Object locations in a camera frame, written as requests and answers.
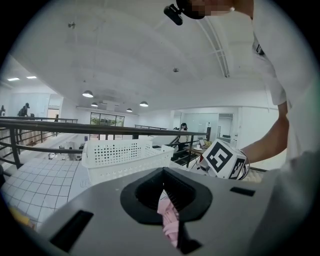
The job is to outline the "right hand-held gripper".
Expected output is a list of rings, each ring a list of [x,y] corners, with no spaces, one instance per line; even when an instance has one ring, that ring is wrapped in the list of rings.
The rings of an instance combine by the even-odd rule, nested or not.
[[[243,180],[248,171],[247,156],[231,144],[216,139],[202,154],[201,168],[211,177],[229,180]]]

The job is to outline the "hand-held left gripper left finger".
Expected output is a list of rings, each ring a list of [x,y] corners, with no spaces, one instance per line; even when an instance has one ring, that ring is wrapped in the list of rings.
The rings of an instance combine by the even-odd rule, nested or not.
[[[161,225],[163,217],[158,213],[164,190],[163,168],[129,183],[120,193],[123,210],[136,222],[144,225]]]

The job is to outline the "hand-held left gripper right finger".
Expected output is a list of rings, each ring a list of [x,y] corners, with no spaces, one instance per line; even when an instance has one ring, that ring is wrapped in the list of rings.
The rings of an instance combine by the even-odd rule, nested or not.
[[[186,223],[200,220],[209,209],[213,195],[204,185],[163,168],[162,231],[171,244],[187,255],[202,244],[190,237]]]

